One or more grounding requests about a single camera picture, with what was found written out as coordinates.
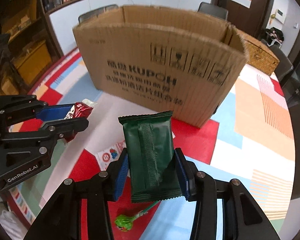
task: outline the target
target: blue gripper pad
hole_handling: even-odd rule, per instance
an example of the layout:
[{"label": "blue gripper pad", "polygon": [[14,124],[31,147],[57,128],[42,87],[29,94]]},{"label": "blue gripper pad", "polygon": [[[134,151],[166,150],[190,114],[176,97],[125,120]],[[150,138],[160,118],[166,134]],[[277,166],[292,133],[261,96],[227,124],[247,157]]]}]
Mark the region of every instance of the blue gripper pad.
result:
[{"label": "blue gripper pad", "polygon": [[43,122],[64,119],[73,105],[74,104],[46,106],[36,114],[36,118]]},{"label": "blue gripper pad", "polygon": [[190,190],[189,190],[189,179],[186,175],[186,171],[183,168],[181,159],[177,151],[174,151],[175,159],[176,159],[176,173],[180,185],[180,189],[182,192],[182,195],[188,199],[190,197]]},{"label": "blue gripper pad", "polygon": [[118,198],[122,195],[124,184],[127,179],[128,171],[129,171],[129,161],[128,161],[128,154],[126,154],[122,162],[121,168],[118,172],[118,176],[115,180],[115,188],[113,193],[114,201],[117,201]]}]

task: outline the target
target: green wrapper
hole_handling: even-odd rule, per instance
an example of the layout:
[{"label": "green wrapper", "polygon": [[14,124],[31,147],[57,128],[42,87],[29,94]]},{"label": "green wrapper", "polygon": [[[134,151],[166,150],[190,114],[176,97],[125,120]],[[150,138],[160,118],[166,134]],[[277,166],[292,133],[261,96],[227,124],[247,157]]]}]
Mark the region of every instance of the green wrapper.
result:
[{"label": "green wrapper", "polygon": [[132,202],[181,196],[175,172],[172,111],[119,117],[126,140]]}]

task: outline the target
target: shelf item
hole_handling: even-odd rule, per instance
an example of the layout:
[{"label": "shelf item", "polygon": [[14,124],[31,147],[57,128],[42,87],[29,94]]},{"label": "shelf item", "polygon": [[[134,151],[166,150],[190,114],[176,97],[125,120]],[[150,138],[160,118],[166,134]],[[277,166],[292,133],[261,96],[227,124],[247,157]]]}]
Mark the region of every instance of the shelf item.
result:
[{"label": "shelf item", "polygon": [[30,18],[28,17],[28,15],[25,15],[21,18],[21,23],[19,24],[18,28],[19,30],[23,30],[30,24],[31,24]]},{"label": "shelf item", "polygon": [[51,61],[46,41],[39,41],[24,51],[13,63],[21,77],[30,85]]},{"label": "shelf item", "polygon": [[22,30],[17,31],[14,35],[10,36],[9,43],[12,42],[16,37],[18,37],[22,32],[24,32],[27,28],[29,28],[31,25],[35,24],[37,21],[41,20],[41,17],[39,17],[36,20],[31,21],[29,25],[24,27]]},{"label": "shelf item", "polygon": [[18,89],[13,85],[10,79],[6,79],[3,85],[1,86],[2,91],[5,95],[18,95]]}]

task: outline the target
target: black office chair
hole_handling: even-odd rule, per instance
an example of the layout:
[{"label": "black office chair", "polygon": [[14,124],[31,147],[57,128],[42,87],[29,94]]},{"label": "black office chair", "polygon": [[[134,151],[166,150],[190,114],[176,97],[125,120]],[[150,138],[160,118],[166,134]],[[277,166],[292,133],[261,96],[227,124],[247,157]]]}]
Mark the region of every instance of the black office chair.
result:
[{"label": "black office chair", "polygon": [[277,45],[272,45],[269,49],[276,55],[280,60],[278,66],[274,70],[279,82],[293,70],[293,65],[288,59],[288,57],[283,53],[283,51]]},{"label": "black office chair", "polygon": [[95,9],[95,10],[92,10],[92,11],[89,11],[89,12],[86,12],[82,15],[80,15],[78,17],[78,21],[79,23],[82,23],[94,16],[98,16],[99,14],[102,14],[106,11],[109,11],[109,10],[112,10],[112,9],[116,9],[118,8],[118,6],[116,4],[112,4],[112,5],[108,5],[108,6],[104,6],[104,7],[100,7],[98,9]]},{"label": "black office chair", "polygon": [[206,13],[206,14],[212,15],[214,17],[221,18],[223,20],[228,19],[228,10],[227,9],[224,9],[222,7],[219,7],[219,6],[210,4],[210,3],[205,3],[205,2],[200,3],[198,12]]}]

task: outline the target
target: red snack package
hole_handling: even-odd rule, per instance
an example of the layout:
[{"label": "red snack package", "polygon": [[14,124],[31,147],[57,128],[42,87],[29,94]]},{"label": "red snack package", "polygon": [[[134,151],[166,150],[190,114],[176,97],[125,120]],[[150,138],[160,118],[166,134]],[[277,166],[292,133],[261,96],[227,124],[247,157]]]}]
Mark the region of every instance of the red snack package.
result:
[{"label": "red snack package", "polygon": [[[92,102],[89,99],[84,99],[82,102],[76,102],[74,103],[74,106],[70,109],[70,111],[66,114],[66,117],[64,119],[71,119],[71,118],[77,118],[77,117],[85,117],[88,118],[88,116],[91,114],[94,106],[96,105],[95,102]],[[67,142],[70,142],[75,137],[75,134],[69,138],[65,138]]]}]

